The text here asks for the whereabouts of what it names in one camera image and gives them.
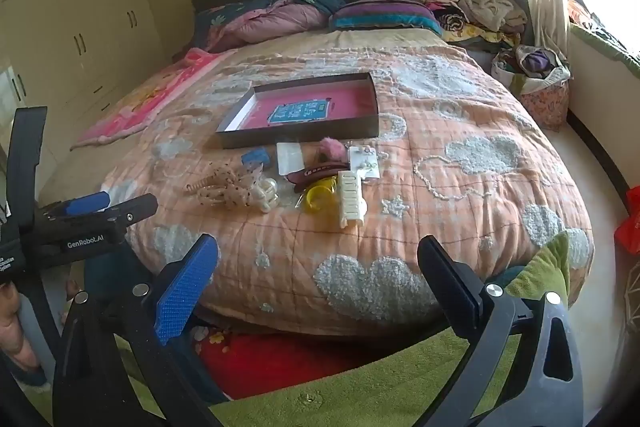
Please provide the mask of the person's left hand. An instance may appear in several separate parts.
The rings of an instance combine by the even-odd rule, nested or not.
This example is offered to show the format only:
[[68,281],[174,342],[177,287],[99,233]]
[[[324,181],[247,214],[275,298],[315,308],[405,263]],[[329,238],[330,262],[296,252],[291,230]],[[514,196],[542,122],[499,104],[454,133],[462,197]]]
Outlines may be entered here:
[[33,372],[40,364],[32,346],[26,339],[18,311],[20,294],[12,283],[4,283],[0,289],[0,341],[1,350],[21,369]]

